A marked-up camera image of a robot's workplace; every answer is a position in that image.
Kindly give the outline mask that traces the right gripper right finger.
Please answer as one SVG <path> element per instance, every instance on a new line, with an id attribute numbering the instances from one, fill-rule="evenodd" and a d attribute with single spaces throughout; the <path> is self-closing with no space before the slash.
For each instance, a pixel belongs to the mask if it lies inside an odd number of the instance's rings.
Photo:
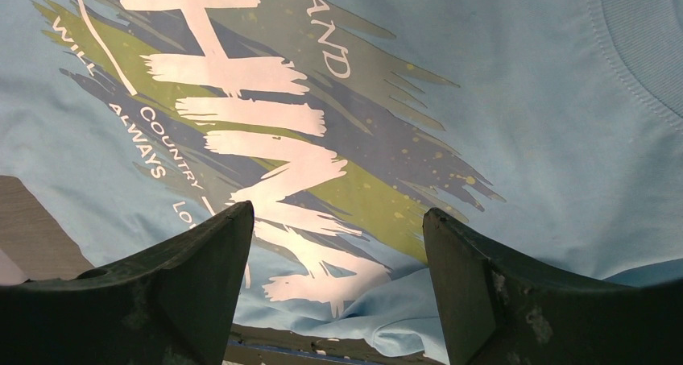
<path id="1" fill-rule="evenodd" d="M 452 364 L 679 364 L 682 282 L 630 287 L 567 272 L 438 208 L 424 245 Z"/>

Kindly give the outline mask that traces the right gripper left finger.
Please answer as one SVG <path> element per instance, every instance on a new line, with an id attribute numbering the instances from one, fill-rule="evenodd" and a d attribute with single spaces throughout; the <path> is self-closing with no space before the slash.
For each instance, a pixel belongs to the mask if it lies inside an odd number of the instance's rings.
<path id="1" fill-rule="evenodd" d="M 221 363 L 254 223 L 239 202 L 75 279 L 2 287 L 2 363 Z"/>

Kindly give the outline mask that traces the light blue printed t-shirt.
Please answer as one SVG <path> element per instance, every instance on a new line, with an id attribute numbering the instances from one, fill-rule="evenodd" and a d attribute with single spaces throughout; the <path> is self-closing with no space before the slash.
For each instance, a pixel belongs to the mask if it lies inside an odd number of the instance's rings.
<path id="1" fill-rule="evenodd" d="M 448 363 L 423 217 L 594 284 L 682 277 L 682 0 L 1 0 L 1 174 L 73 277 L 240 201 L 252 341 Z"/>

